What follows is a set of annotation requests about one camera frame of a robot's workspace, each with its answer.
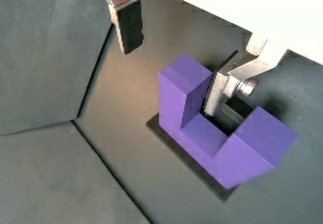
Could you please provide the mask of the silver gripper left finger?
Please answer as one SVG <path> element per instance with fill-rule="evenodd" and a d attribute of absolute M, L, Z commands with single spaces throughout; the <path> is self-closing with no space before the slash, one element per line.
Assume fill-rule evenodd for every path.
<path fill-rule="evenodd" d="M 129 54 L 144 40 L 140 0 L 105 0 L 121 52 Z"/>

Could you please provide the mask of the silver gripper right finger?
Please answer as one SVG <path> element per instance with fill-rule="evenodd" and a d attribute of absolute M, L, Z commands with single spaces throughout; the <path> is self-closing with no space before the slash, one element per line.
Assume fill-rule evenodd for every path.
<path fill-rule="evenodd" d="M 284 46 L 262 34 L 252 33 L 244 57 L 235 60 L 235 52 L 214 74 L 203 112 L 214 116 L 235 93 L 250 96 L 259 84 L 254 77 L 275 68 L 287 52 Z"/>

